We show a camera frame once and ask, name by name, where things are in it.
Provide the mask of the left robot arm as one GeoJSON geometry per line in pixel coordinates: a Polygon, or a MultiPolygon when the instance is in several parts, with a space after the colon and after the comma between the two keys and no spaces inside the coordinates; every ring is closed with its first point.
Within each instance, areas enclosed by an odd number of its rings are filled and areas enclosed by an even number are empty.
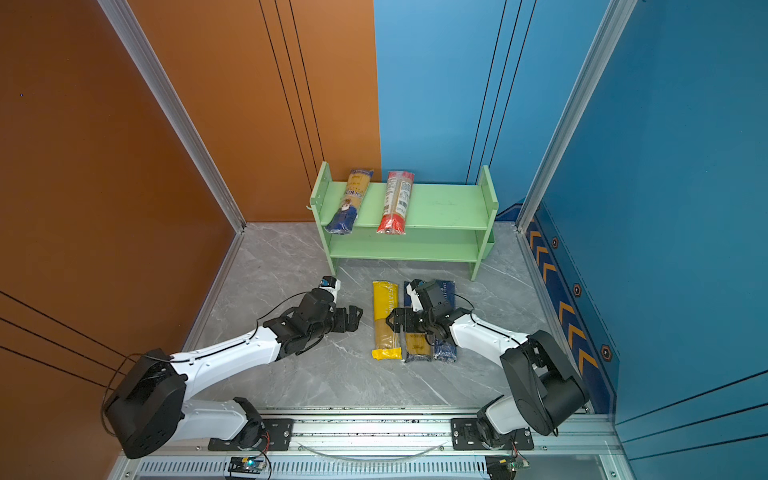
{"type": "Polygon", "coordinates": [[[327,277],[304,293],[298,305],[210,347],[139,355],[102,406],[124,455],[139,459],[168,443],[197,439],[238,450],[264,448],[268,430],[249,400],[206,401],[197,395],[246,370],[299,356],[330,333],[356,331],[363,311],[355,305],[338,306],[339,286],[327,277]]]}

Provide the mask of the red white spaghetti bag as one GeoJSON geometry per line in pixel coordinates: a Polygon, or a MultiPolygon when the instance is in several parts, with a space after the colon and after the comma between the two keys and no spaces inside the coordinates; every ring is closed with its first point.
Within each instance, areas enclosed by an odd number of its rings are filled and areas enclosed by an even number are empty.
{"type": "Polygon", "coordinates": [[[404,235],[406,218],[415,175],[408,171],[388,174],[379,234],[404,235]]]}

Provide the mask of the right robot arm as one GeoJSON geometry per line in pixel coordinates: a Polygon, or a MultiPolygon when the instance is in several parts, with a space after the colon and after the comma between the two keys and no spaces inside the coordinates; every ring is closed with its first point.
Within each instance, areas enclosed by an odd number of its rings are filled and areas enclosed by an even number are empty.
{"type": "Polygon", "coordinates": [[[411,306],[386,317],[392,331],[424,334],[473,351],[504,371],[509,393],[476,414],[484,447],[509,449],[512,434],[524,430],[558,435],[560,425],[591,401],[581,374],[548,332],[525,334],[486,322],[473,307],[453,307],[435,281],[414,280],[406,293],[411,306]]]}

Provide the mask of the blue yellow spaghetti bag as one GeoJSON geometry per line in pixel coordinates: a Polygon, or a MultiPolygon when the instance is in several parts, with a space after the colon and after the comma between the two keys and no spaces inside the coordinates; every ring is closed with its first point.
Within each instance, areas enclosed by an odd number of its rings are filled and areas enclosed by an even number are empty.
{"type": "Polygon", "coordinates": [[[373,174],[373,170],[364,169],[354,169],[350,172],[341,203],[331,221],[325,226],[326,232],[336,235],[352,232],[373,174]]]}

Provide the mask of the blue Barilla spaghetti box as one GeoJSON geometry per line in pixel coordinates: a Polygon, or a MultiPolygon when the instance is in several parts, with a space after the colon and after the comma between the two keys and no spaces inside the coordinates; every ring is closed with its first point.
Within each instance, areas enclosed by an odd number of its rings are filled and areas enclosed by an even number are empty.
{"type": "MultiPolygon", "coordinates": [[[[456,308],[456,287],[453,281],[437,280],[441,292],[448,300],[452,309],[456,308]]],[[[433,341],[433,359],[446,363],[455,363],[457,361],[457,348],[445,340],[435,339],[433,341]]]]}

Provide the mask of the dark blue portrait spaghetti bag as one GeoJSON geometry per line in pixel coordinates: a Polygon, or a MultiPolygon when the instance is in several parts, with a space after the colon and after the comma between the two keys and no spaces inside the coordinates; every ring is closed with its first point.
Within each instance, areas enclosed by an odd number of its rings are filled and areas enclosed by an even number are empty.
{"type": "Polygon", "coordinates": [[[413,361],[431,361],[432,346],[428,343],[426,334],[418,332],[415,326],[415,317],[413,314],[412,299],[409,293],[411,281],[404,282],[404,310],[405,320],[403,321],[402,339],[405,343],[404,360],[406,363],[413,361]]]}

